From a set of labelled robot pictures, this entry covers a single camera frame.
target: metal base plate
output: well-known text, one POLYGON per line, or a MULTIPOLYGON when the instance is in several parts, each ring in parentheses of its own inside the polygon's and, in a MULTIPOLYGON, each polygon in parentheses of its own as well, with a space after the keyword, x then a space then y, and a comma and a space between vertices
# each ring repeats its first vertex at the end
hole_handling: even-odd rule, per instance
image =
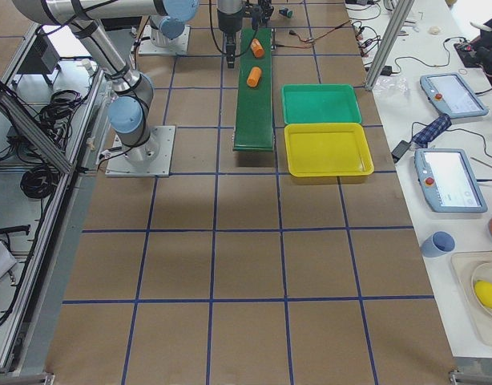
MULTIPOLYGON (((175 126, 155 126, 151 134, 157 136, 159 154, 152 161, 134 164, 125 156, 110 159, 105 171, 106 176, 142 177, 169 176, 173 144, 175 143, 175 126)), ((121 146, 119 137, 115 137, 114 147, 121 146)))
MULTIPOLYGON (((144 40, 139 46, 139 56, 185 56, 188 54, 190 26, 185 26, 183 33, 167 47, 158 47, 151 40, 144 40)), ((143 36, 151 36, 151 27, 145 26, 143 36)))

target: orange cylinder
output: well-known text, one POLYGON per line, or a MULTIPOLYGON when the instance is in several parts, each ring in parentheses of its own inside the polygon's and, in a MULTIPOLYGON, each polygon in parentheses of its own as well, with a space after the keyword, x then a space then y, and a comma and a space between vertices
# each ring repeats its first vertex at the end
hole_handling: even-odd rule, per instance
POLYGON ((246 80, 246 84, 251 88, 254 88, 259 83, 260 77, 262 76, 262 70, 259 67, 254 67, 249 72, 248 80, 246 80))
POLYGON ((255 56, 257 59, 261 58, 265 54, 264 48, 262 47, 262 44, 260 44, 258 38, 252 40, 250 48, 252 49, 253 56, 255 56))

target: blue fabric object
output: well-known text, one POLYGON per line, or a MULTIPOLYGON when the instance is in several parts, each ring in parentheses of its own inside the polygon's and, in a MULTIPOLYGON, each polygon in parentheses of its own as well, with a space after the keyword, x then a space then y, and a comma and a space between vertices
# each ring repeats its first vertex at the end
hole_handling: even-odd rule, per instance
POLYGON ((442 134, 447 128, 451 127, 451 118, 448 115, 441 115, 433 122, 425 126, 420 132, 415 134, 412 142, 418 148, 428 148, 428 143, 442 134))
POLYGON ((120 134, 130 134, 143 121, 141 105, 130 96, 121 96, 112 102, 107 115, 112 127, 120 134))

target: screen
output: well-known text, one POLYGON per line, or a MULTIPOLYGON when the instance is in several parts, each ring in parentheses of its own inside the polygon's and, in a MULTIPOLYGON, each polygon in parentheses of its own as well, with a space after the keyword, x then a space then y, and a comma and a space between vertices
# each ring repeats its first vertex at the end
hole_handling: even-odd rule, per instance
POLYGON ((460 80, 454 75, 434 76, 430 79, 437 92, 453 113, 476 112, 482 108, 474 100, 460 80))
POLYGON ((426 152, 425 161, 431 167, 442 206, 481 206, 459 152, 426 152))

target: green conveyor belt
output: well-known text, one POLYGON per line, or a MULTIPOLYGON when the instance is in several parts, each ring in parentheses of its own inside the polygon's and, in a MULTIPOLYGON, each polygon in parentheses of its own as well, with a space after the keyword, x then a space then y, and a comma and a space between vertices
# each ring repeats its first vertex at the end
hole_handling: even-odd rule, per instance
MULTIPOLYGON (((242 30, 241 52, 248 48, 253 34, 251 29, 242 30)), ((260 28, 256 38, 262 44, 265 55, 257 59, 248 48, 246 54, 240 57, 234 151, 273 150, 271 30, 260 28), (262 77, 255 88, 250 88, 246 80, 253 67, 262 70, 262 77)))

